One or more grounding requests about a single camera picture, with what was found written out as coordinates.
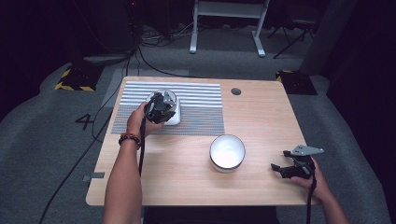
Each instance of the human arm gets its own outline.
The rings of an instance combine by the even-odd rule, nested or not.
[[[144,117],[144,106],[140,105],[128,118],[127,132],[140,138],[140,125]],[[147,122],[145,136],[161,129],[163,123]],[[137,168],[136,151],[139,145],[134,140],[124,140],[107,182],[105,214],[103,223],[140,224],[142,186]]]
[[[347,216],[344,214],[341,205],[332,194],[327,184],[326,177],[321,172],[318,163],[312,158],[315,164],[315,177],[317,179],[317,187],[314,190],[314,196],[322,202],[324,214],[327,224],[347,224]],[[294,176],[291,178],[293,182],[309,190],[312,184],[312,177],[309,179]]]

